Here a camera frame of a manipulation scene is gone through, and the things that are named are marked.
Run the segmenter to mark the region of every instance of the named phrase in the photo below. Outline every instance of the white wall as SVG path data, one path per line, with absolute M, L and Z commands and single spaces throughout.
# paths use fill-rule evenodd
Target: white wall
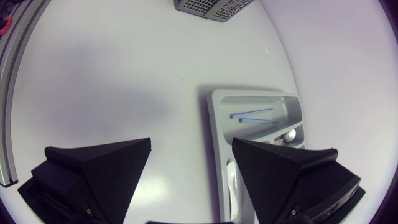
M 374 0 L 261 0 L 302 99 L 307 148 L 335 147 L 366 195 L 346 223 L 368 223 L 397 161 L 398 47 Z

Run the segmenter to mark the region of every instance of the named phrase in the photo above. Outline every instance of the white table surface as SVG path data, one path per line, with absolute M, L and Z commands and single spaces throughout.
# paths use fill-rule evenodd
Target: white table surface
M 19 183 L 0 188 L 16 223 L 38 223 L 17 192 L 44 148 L 150 137 L 125 223 L 215 222 L 205 96 L 217 88 L 297 93 L 278 35 L 255 1 L 227 23 L 172 0 L 52 0 L 24 52 L 12 105 Z

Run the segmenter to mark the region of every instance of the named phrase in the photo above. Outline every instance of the blue stick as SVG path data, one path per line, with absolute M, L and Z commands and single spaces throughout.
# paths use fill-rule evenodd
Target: blue stick
M 272 120 L 264 120 L 264 119 L 248 119 L 248 118 L 241 118 L 239 119 L 241 123 L 278 123 L 278 121 Z
M 259 113 L 264 113 L 267 111 L 272 111 L 273 108 L 269 108 L 269 109 L 264 109 L 264 110 L 258 110 L 258 111 L 250 111 L 250 112 L 244 112 L 244 113 L 237 113 L 237 114 L 231 114 L 231 116 L 229 116 L 231 119 L 235 119 L 235 118 L 242 118 L 244 116 L 250 116 L 250 115 L 255 115 L 255 114 L 259 114 Z

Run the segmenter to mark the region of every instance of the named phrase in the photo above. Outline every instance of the white plastic tray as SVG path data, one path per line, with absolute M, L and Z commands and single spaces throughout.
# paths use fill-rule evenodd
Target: white plastic tray
M 208 96 L 211 132 L 216 159 L 218 195 L 221 221 L 234 223 L 258 223 L 248 191 L 238 167 L 233 173 L 227 165 L 234 162 L 232 140 L 234 137 L 257 142 L 304 148 L 305 136 L 300 99 L 298 95 L 273 91 L 215 90 Z M 266 119 L 277 123 L 240 123 L 232 114 L 272 110 L 244 118 Z M 283 134 L 296 130 L 296 138 L 285 143 Z

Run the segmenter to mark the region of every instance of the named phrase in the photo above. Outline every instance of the gray metal grid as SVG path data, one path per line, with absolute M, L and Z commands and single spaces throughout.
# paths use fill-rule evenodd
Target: gray metal grid
M 226 22 L 253 1 L 254 0 L 220 0 L 205 14 L 205 17 Z
M 217 2 L 217 0 L 174 0 L 175 8 L 194 14 L 204 16 Z

